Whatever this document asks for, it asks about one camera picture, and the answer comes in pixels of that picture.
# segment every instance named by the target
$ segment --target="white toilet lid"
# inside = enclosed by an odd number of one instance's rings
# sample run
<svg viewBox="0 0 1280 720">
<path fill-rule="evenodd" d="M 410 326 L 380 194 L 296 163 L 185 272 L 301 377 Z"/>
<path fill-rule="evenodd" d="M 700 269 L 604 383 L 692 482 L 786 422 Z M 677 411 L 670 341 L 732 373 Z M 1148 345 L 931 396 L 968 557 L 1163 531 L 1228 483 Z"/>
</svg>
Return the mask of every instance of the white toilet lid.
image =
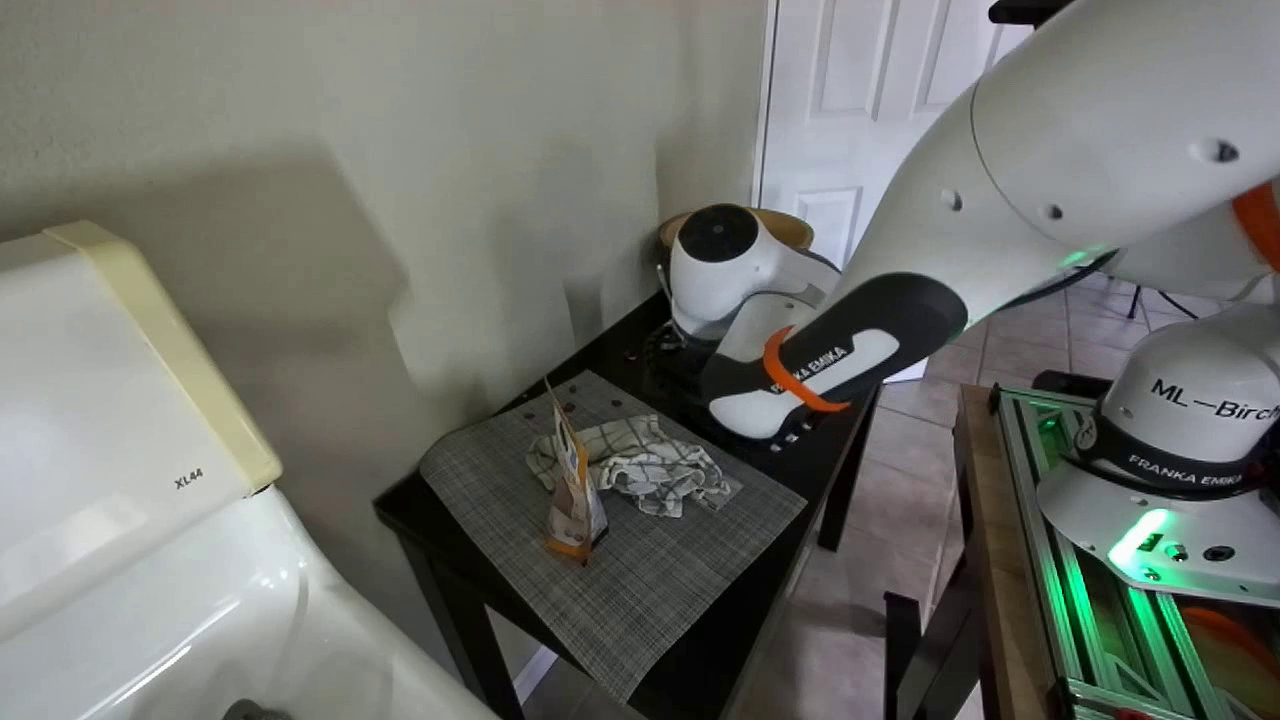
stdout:
<svg viewBox="0 0 1280 720">
<path fill-rule="evenodd" d="M 276 477 L 123 242 L 0 243 L 0 636 Z"/>
</svg>

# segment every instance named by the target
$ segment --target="table leg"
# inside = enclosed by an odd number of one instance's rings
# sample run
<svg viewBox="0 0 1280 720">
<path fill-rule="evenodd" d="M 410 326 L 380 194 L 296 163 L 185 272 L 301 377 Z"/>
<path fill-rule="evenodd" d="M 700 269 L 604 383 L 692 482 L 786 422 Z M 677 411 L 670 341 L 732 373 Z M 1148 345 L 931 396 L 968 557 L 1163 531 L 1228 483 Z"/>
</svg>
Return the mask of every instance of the table leg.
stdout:
<svg viewBox="0 0 1280 720">
<path fill-rule="evenodd" d="M 895 630 L 895 619 L 911 619 L 911 601 L 888 601 L 888 641 L 908 641 L 911 661 L 895 661 L 899 653 L 888 653 L 899 668 L 888 668 L 893 695 L 885 695 L 888 720 L 916 720 L 916 715 L 956 715 L 968 694 L 978 690 L 985 673 L 985 623 L 978 608 L 978 574 L 956 564 L 949 591 L 941 598 L 929 634 L 911 646 L 916 630 Z"/>
<path fill-rule="evenodd" d="M 839 467 L 835 467 L 835 482 L 829 490 L 829 508 L 825 508 L 825 524 L 817 531 L 817 545 L 825 553 L 835 553 L 839 548 L 839 538 L 846 538 L 846 520 L 849 520 L 849 500 L 851 500 L 851 483 L 855 483 L 855 473 L 866 467 L 866 452 L 868 452 L 868 437 L 873 437 L 873 422 L 875 422 L 875 399 L 879 399 L 879 388 L 868 392 L 868 410 L 866 410 L 866 422 L 855 423 L 855 437 L 849 444 L 849 452 L 839 455 Z"/>
<path fill-rule="evenodd" d="M 504 653 L 492 636 L 492 623 L 484 617 L 484 606 L 471 591 L 457 590 L 444 574 L 438 574 L 423 553 L 415 553 L 412 545 L 401 545 L 401 548 L 412 564 L 420 591 L 434 606 L 444 650 L 460 682 L 467 684 L 467 694 L 475 694 L 496 715 L 522 720 L 525 708 L 518 701 L 518 690 L 511 690 Z"/>
</svg>

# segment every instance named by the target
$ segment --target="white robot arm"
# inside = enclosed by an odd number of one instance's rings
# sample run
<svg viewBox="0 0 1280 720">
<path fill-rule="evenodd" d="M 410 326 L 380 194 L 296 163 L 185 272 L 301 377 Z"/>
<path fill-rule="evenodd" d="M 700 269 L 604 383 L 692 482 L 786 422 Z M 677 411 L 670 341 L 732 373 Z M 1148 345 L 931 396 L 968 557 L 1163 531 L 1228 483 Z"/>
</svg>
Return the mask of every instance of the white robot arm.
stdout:
<svg viewBox="0 0 1280 720">
<path fill-rule="evenodd" d="M 997 310 L 1271 181 L 1275 28 L 1271 0 L 1077 0 L 936 119 L 817 310 L 771 310 L 791 320 L 751 356 L 718 352 L 714 415 L 769 439 L 801 404 L 835 411 Z"/>
</svg>

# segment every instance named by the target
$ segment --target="woven placemat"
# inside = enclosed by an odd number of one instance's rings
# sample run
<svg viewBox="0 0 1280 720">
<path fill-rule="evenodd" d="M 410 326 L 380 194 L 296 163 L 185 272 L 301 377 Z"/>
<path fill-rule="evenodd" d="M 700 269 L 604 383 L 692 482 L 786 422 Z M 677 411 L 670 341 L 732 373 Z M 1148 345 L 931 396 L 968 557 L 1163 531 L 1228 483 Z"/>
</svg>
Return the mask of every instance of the woven placemat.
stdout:
<svg viewBox="0 0 1280 720">
<path fill-rule="evenodd" d="M 575 430 L 652 411 L 617 383 L 585 373 L 557 388 Z M 672 439 L 700 444 L 672 422 Z M 525 450 L 554 433 L 549 396 L 444 437 L 423 455 L 423 477 L 457 524 L 557 634 L 588 678 L 630 701 L 649 668 L 714 608 L 714 601 L 801 516 L 806 500 L 757 467 L 709 450 L 744 490 L 682 520 L 646 516 L 626 496 L 604 496 L 610 538 L 594 564 L 545 553 L 549 494 Z"/>
</svg>

